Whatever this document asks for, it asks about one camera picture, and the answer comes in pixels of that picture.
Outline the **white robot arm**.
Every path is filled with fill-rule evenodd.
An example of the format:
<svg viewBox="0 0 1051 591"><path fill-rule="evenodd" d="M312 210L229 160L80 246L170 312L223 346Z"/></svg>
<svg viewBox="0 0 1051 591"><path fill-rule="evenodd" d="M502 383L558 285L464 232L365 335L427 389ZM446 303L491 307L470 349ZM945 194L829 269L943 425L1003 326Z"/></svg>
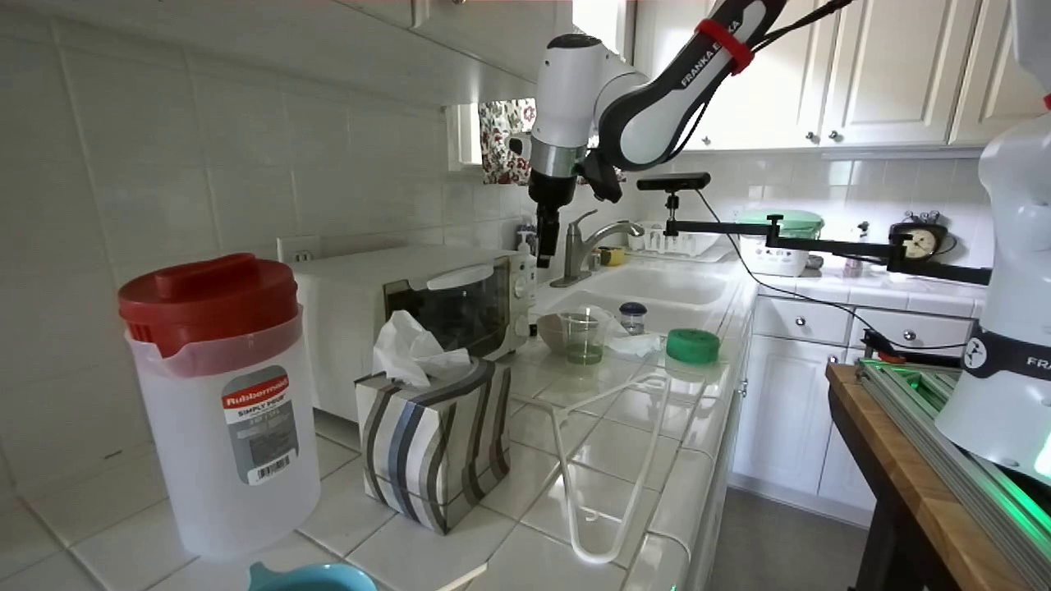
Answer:
<svg viewBox="0 0 1051 591"><path fill-rule="evenodd" d="M666 163L683 150L715 90L780 37L810 28L850 0L780 28L784 0L720 0L679 54L648 78L598 37L558 34L538 65L535 122L525 134L535 199L535 264L558 246L558 210L589 180L598 199L622 199L616 174Z"/></svg>

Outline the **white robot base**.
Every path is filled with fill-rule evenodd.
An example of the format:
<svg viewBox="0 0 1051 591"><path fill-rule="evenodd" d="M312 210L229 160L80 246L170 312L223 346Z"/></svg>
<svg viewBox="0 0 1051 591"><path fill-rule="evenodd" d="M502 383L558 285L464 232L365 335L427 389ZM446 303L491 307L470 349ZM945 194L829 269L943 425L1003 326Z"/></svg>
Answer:
<svg viewBox="0 0 1051 591"><path fill-rule="evenodd" d="M994 267L937 431L971 457L1051 483L1051 111L980 159Z"/></svg>

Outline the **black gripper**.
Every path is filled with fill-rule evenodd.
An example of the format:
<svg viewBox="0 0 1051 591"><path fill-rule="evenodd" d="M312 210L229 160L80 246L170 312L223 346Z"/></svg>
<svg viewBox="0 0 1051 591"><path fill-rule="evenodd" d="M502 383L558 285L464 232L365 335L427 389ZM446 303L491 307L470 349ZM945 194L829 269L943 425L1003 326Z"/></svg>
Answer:
<svg viewBox="0 0 1051 591"><path fill-rule="evenodd" d="M575 180L571 178L548 178L548 174L532 174L529 178L529 198L535 199L535 267L548 269L558 255L561 242L561 228L558 228L558 210L571 199Z"/></svg>

